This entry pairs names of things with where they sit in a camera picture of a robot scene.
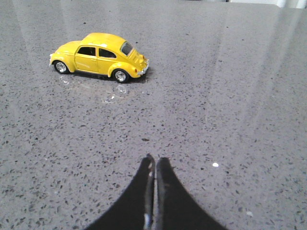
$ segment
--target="black object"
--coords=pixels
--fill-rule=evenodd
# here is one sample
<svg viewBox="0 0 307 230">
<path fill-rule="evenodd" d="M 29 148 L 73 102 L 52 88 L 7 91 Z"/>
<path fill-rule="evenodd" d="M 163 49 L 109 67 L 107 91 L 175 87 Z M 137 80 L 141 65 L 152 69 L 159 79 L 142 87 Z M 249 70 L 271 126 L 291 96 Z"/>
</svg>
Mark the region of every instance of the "black object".
<svg viewBox="0 0 307 230">
<path fill-rule="evenodd" d="M 158 221 L 156 230 L 226 230 L 187 193 L 168 158 L 157 163 Z"/>
<path fill-rule="evenodd" d="M 154 159 L 147 155 L 121 197 L 85 230 L 149 230 L 153 218 L 154 170 Z"/>
</svg>

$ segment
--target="rear window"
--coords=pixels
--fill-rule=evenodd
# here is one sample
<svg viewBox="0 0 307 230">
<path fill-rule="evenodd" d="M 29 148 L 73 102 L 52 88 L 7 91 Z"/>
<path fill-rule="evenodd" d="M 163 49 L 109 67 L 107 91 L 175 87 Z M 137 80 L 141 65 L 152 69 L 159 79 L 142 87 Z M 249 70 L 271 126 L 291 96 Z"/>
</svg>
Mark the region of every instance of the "rear window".
<svg viewBox="0 0 307 230">
<path fill-rule="evenodd" d="M 121 52 L 123 52 L 126 56 L 128 56 L 132 49 L 133 49 L 132 45 L 130 45 L 128 42 L 125 42 L 125 43 L 121 46 L 121 49 L 120 49 L 120 50 L 121 50 Z"/>
</svg>

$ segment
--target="car wheel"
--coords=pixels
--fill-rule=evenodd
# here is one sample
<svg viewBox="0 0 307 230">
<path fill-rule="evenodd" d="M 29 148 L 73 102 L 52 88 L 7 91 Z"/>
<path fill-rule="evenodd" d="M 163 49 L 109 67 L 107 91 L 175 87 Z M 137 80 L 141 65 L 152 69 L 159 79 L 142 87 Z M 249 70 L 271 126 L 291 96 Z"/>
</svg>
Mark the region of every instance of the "car wheel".
<svg viewBox="0 0 307 230">
<path fill-rule="evenodd" d="M 54 68 L 59 73 L 63 73 L 63 74 L 69 73 L 69 70 L 64 62 L 56 61 L 54 63 Z"/>
<path fill-rule="evenodd" d="M 125 83 L 129 80 L 130 75 L 124 71 L 123 69 L 116 69 L 113 71 L 113 77 L 119 82 L 119 83 Z"/>
</svg>

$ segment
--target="yellow toy car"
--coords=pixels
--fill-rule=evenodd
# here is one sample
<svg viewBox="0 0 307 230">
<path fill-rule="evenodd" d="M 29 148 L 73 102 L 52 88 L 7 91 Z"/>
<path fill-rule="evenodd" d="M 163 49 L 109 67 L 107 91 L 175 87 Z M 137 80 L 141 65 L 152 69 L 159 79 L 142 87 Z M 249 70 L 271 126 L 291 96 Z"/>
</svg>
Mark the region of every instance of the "yellow toy car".
<svg viewBox="0 0 307 230">
<path fill-rule="evenodd" d="M 149 60 L 119 36 L 91 33 L 82 41 L 60 46 L 50 54 L 50 65 L 62 74 L 83 71 L 114 77 L 124 83 L 130 77 L 145 74 Z"/>
</svg>

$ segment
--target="speckled quartz surface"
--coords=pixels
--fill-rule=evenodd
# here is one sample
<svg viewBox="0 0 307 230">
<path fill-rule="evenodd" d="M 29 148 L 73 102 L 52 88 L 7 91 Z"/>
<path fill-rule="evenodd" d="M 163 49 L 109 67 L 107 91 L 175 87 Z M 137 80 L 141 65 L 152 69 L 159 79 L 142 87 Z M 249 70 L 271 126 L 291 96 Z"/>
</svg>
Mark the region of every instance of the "speckled quartz surface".
<svg viewBox="0 0 307 230">
<path fill-rule="evenodd" d="M 0 15 L 0 229 L 85 228 L 147 153 L 230 230 L 307 229 L 306 10 L 2 0 Z M 146 77 L 48 67 L 91 32 L 130 41 Z"/>
</svg>

